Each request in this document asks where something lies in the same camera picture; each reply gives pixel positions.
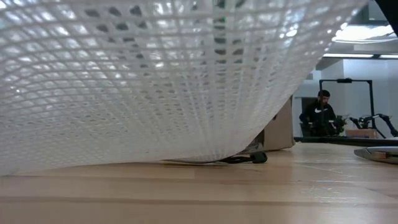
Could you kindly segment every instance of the white logo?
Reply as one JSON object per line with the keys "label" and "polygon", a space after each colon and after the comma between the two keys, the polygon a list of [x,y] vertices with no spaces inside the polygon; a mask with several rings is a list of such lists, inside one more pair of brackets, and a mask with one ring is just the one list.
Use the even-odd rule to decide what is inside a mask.
{"label": "white logo", "polygon": [[315,108],[315,112],[316,112],[316,113],[321,113],[321,112],[322,112],[322,110],[318,110],[318,109],[316,109],[316,108]]}

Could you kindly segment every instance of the black hair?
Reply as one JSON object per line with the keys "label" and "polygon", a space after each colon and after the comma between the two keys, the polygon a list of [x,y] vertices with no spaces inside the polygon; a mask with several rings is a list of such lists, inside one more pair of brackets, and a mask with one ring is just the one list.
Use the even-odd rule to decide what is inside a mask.
{"label": "black hair", "polygon": [[322,90],[322,96],[330,97],[330,93],[328,90]]}

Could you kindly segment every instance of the black jacket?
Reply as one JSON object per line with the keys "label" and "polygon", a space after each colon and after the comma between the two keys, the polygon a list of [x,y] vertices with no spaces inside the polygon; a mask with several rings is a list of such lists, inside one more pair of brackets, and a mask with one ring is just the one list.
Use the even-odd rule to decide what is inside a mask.
{"label": "black jacket", "polygon": [[[324,121],[336,119],[335,112],[329,104],[323,106],[323,114]],[[308,122],[320,122],[321,117],[321,104],[316,100],[307,106],[305,111],[300,115],[300,120],[302,123],[307,124]]]}

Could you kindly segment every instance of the wooden table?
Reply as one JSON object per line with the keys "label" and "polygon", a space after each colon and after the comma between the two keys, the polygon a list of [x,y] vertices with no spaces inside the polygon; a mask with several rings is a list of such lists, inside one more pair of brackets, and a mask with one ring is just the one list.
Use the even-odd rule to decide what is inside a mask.
{"label": "wooden table", "polygon": [[398,166],[297,144],[267,164],[111,164],[0,179],[0,223],[397,223]]}

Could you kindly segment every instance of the mesh grid pattern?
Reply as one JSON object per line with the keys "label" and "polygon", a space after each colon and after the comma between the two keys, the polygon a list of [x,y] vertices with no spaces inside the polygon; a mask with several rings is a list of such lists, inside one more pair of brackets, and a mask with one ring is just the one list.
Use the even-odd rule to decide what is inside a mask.
{"label": "mesh grid pattern", "polygon": [[0,0],[0,174],[242,151],[364,2]]}

